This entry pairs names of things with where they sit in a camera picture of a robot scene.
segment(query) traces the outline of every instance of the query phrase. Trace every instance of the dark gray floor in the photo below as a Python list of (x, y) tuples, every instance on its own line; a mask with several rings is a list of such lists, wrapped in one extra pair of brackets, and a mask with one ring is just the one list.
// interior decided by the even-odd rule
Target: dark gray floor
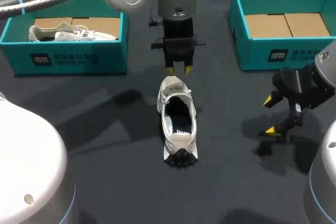
[(150, 50), (162, 31), (144, 15), (131, 19), (127, 76), (13, 78), (0, 56), (0, 90), (55, 125), (71, 151), (84, 224), (306, 224), (306, 173), (336, 118), (336, 99), (307, 112), (304, 127), (291, 132), (294, 144), (257, 156), (269, 140), (258, 133), (288, 108), (263, 107), (271, 72), (240, 71), (228, 3), (204, 0), (195, 30), (207, 46), (180, 76), (198, 111), (200, 159), (188, 169), (163, 163), (155, 103), (165, 71), (161, 52)]

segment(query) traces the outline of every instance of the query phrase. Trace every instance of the shoe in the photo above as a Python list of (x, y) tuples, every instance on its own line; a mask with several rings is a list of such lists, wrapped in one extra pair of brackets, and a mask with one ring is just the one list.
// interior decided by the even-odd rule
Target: shoe
[(179, 78), (168, 76), (157, 96), (165, 136), (163, 158), (173, 166), (187, 166), (198, 159), (196, 109), (190, 92)]
[(5, 97), (5, 95), (4, 95), (4, 94), (2, 94), (1, 92), (0, 92), (0, 100), (6, 100), (6, 97)]
[(94, 41), (94, 40), (118, 40), (117, 37), (90, 31), (85, 26), (70, 26), (63, 22), (55, 28), (40, 28), (31, 26), (29, 29), (29, 41)]

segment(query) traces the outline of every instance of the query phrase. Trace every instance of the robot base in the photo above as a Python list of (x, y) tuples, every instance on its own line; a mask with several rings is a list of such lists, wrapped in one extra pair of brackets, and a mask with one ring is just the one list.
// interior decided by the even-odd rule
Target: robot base
[(335, 224), (336, 212), (336, 123), (326, 134), (311, 166), (303, 195), (310, 224)]

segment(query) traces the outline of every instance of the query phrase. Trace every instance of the shoe box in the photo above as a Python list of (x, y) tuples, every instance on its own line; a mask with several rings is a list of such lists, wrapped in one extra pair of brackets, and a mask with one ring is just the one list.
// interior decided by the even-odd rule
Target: shoe box
[[(114, 35), (111, 41), (28, 41), (29, 28), (55, 28), (62, 22)], [(15, 75), (126, 74), (129, 18), (104, 0), (68, 0), (8, 19), (0, 49)]]
[(241, 70), (302, 68), (336, 39), (336, 0), (231, 0)]

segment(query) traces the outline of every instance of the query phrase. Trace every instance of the shoe sole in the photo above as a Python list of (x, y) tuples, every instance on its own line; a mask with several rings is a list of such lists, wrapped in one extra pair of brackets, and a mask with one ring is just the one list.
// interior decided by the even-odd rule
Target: shoe sole
[(194, 165), (197, 162), (197, 158), (189, 153), (186, 149), (179, 149), (174, 155), (170, 155), (165, 162), (170, 166), (186, 167)]

